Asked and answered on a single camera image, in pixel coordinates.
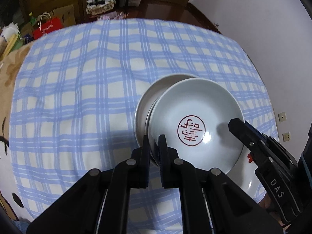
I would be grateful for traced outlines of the person's right hand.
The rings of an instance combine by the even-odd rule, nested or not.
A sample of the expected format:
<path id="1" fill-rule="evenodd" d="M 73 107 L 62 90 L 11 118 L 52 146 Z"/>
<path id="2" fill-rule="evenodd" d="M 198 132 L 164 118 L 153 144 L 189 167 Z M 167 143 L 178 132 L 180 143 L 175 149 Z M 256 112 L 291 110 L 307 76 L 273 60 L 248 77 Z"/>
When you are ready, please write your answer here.
<path id="1" fill-rule="evenodd" d="M 259 206 L 263 209 L 266 210 L 267 213 L 269 213 L 269 215 L 271 217 L 273 217 L 276 221 L 278 221 L 278 223 L 283 226 L 284 223 L 281 221 L 279 215 L 275 212 L 274 210 L 274 206 L 272 204 L 271 198 L 269 197 L 269 195 L 267 193 L 265 193 L 264 198 L 259 202 Z"/>

